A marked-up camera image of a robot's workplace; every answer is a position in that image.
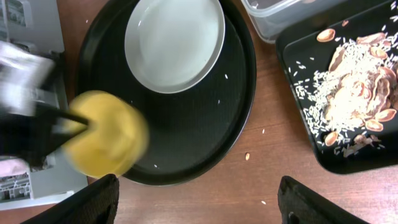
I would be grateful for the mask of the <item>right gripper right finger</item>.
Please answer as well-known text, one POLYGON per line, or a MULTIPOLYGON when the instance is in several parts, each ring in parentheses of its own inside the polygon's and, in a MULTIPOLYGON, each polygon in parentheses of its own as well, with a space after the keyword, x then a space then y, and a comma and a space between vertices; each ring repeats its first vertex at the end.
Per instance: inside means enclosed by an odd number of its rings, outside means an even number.
POLYGON ((282 224, 367 224, 290 176, 283 176, 278 189, 282 224))

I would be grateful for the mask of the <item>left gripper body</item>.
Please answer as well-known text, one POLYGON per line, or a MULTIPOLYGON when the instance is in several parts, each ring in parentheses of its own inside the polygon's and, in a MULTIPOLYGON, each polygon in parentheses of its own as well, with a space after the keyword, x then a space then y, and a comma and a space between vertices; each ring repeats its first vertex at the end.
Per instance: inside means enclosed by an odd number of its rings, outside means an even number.
POLYGON ((60 145, 52 131, 62 111, 40 103, 36 114, 1 115, 1 155, 22 159, 29 165, 41 165, 44 158, 60 145))

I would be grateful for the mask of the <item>yellow bowl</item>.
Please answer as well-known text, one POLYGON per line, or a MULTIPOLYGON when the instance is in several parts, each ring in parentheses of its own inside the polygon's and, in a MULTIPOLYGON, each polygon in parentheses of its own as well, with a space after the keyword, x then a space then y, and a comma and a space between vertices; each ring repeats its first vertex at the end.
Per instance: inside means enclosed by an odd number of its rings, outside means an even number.
POLYGON ((69 112, 89 121, 86 131, 62 145, 67 161, 84 175, 119 177, 148 148, 149 127, 144 116, 117 96, 87 91, 69 104, 69 112))

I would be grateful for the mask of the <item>pink cup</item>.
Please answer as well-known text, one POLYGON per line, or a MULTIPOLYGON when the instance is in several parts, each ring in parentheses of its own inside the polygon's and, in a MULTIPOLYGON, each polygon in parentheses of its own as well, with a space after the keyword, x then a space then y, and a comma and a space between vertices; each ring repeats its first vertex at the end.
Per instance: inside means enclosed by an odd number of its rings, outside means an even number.
POLYGON ((9 177, 25 174, 29 170, 28 164, 22 159, 7 159, 1 161, 0 176, 9 177))

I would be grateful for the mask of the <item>peanut shells food waste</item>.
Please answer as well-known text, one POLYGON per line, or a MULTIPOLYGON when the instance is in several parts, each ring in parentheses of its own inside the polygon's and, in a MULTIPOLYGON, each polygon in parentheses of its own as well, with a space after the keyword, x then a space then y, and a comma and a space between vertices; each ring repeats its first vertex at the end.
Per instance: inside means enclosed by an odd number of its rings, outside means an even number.
MULTIPOLYGON (((334 28, 319 32, 319 43, 339 42, 334 28)), ((328 68, 313 75, 313 91, 300 86, 299 96, 313 104, 305 123, 313 134, 323 133, 322 144, 339 146, 343 157, 380 145, 377 133, 397 119, 397 32, 377 31, 339 43, 328 68)))

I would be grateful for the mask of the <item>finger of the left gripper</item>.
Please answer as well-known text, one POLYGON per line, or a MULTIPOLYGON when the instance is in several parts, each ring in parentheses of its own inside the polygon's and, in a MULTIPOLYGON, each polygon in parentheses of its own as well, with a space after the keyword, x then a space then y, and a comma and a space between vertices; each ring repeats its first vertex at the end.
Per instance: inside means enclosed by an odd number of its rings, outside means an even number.
POLYGON ((40 146, 61 146, 85 132, 89 126, 89 121, 86 118, 54 108, 45 103, 36 104, 34 119, 35 140, 40 146), (59 127, 54 132, 53 127, 58 126, 58 122, 62 120, 80 123, 84 128, 78 131, 67 131, 59 127))

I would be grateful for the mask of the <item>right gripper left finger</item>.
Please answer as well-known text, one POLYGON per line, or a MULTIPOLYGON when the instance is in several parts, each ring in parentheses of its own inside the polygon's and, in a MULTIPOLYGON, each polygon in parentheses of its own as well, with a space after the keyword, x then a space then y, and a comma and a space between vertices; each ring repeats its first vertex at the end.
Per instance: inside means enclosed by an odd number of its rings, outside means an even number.
POLYGON ((108 174, 25 224, 113 224, 119 203, 119 179, 108 174))

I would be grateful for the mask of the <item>grey round plate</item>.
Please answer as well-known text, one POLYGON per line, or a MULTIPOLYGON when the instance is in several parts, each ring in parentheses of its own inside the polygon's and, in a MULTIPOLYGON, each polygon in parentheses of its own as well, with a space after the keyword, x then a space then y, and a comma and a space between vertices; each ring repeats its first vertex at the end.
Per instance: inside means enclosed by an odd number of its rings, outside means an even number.
POLYGON ((182 92, 209 74, 225 33, 219 0, 140 0, 126 27, 126 61, 144 87, 182 92))

